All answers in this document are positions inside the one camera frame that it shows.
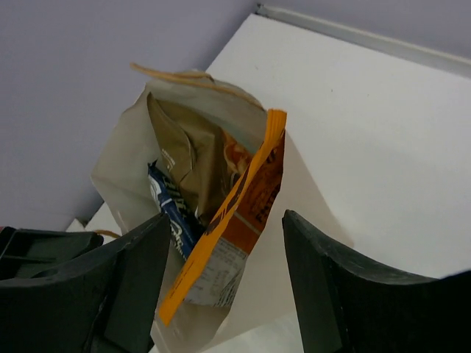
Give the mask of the orange snack packet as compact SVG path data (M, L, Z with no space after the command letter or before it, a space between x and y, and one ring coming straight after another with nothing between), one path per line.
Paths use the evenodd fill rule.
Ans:
M283 178L287 114L270 109L264 141L209 223L158 309L169 325L183 302L229 307Z

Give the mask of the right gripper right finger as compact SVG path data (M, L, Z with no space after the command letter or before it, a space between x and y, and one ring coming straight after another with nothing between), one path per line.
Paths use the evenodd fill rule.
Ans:
M288 210L284 246L305 352L468 352L470 273L401 271Z

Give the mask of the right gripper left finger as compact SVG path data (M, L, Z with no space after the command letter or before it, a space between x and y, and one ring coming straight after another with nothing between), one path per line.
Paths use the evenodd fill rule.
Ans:
M148 352L170 238L156 215L38 277L1 279L1 350Z

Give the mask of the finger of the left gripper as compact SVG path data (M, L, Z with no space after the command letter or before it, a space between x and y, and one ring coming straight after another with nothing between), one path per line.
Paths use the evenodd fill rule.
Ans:
M95 232L1 228L1 279L29 279L104 243Z

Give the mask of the beige paper bag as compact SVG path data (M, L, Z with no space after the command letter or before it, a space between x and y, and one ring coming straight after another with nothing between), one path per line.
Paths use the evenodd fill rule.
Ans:
M122 232L157 213L146 176L147 163L160 156L146 107L149 93L202 114L250 151L261 145L266 126L265 110L255 97L203 71L165 73L144 68L143 73L150 80L134 105L122 113L91 174ZM216 308L184 303L170 324L155 318L151 336L160 352L202 352L294 314L282 228L287 209L349 242L294 144L294 128L295 123L289 121L281 190L248 257L232 305Z

